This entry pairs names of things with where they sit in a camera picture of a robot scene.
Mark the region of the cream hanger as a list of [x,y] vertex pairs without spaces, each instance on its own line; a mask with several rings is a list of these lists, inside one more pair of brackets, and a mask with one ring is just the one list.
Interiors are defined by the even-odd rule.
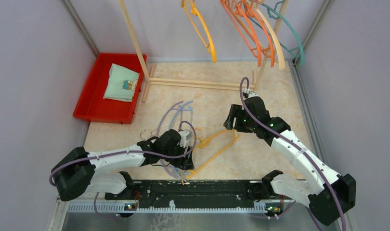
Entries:
[[256,40],[256,44],[258,45],[258,48],[260,48],[260,52],[264,55],[265,58],[270,59],[271,67],[273,67],[275,63],[278,63],[279,69],[283,70],[286,64],[281,44],[275,29],[271,26],[267,17],[258,7],[258,5],[261,3],[264,3],[264,1],[245,0],[243,6],[244,9],[248,11],[248,17],[251,17],[251,19],[256,19],[258,25],[262,27],[262,30],[266,35],[268,41],[267,47],[261,46],[260,42]]

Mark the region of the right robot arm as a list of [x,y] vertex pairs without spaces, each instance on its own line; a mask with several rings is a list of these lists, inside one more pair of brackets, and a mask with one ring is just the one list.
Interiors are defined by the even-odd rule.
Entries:
[[254,133],[281,153],[304,177],[295,179],[273,170],[261,180],[261,193],[267,198],[284,195],[305,205],[323,225],[331,225],[355,206],[356,180],[342,176],[315,156],[280,117],[271,117],[261,97],[249,94],[244,105],[232,104],[224,127]]

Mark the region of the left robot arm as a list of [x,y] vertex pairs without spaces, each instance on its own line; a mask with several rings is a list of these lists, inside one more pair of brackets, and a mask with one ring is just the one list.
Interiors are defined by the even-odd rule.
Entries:
[[160,160],[185,169],[193,147],[190,130],[164,132],[124,149],[106,152],[87,152],[84,147],[73,149],[52,170],[49,183],[62,201],[71,201],[86,193],[105,193],[114,198],[130,199],[135,184],[127,167],[154,165]]

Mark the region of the teal hanger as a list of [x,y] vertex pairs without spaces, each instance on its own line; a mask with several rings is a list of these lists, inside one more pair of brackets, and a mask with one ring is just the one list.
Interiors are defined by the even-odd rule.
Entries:
[[280,46],[285,51],[287,51],[287,53],[290,54],[294,59],[296,59],[296,60],[299,59],[300,66],[304,66],[306,63],[306,59],[305,59],[305,51],[304,51],[302,41],[300,40],[299,35],[297,34],[294,27],[290,24],[290,22],[287,21],[285,19],[285,17],[283,16],[283,14],[277,10],[277,8],[279,6],[283,6],[283,4],[285,2],[286,2],[285,0],[279,0],[278,2],[276,2],[274,7],[271,7],[264,2],[259,3],[259,5],[263,6],[266,9],[267,15],[270,19],[274,19],[274,20],[280,19],[288,27],[289,31],[292,33],[292,35],[297,43],[297,46],[291,49],[291,48],[288,48],[286,45],[284,45],[282,42],[280,42]]

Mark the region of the yellow hanger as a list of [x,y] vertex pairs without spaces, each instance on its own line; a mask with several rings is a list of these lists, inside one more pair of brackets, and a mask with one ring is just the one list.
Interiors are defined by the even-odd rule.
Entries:
[[193,26],[195,32],[199,36],[203,46],[211,56],[212,62],[216,63],[218,61],[217,52],[215,45],[208,29],[203,16],[196,6],[195,0],[182,0],[181,7],[183,8],[186,16],[188,17],[191,25]]
[[200,143],[194,149],[194,169],[180,173],[180,184],[188,184],[188,181],[201,172],[212,160],[233,146],[241,135],[235,131],[220,130],[207,137],[198,138]]

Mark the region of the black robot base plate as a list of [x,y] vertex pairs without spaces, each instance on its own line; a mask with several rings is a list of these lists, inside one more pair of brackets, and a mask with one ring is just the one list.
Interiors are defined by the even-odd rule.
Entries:
[[105,194],[106,200],[133,200],[139,208],[167,208],[173,201],[176,208],[252,208],[255,202],[274,200],[261,180],[141,180],[120,194]]

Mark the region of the orange hanger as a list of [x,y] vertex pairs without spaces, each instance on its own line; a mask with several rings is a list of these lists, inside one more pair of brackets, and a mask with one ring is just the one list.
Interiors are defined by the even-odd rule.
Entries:
[[262,64],[262,49],[251,22],[247,19],[246,12],[233,0],[220,0],[220,4],[229,16],[233,25],[242,37],[251,54],[257,58],[257,66]]
[[244,9],[244,6],[243,6],[244,0],[235,0],[235,2],[238,3],[238,4],[240,5],[241,9],[243,9],[243,10],[246,12],[247,19],[251,22],[251,24],[253,24],[253,22],[256,22],[256,26],[259,26],[256,19],[251,19],[251,17],[248,17],[248,11],[246,11],[246,10]]

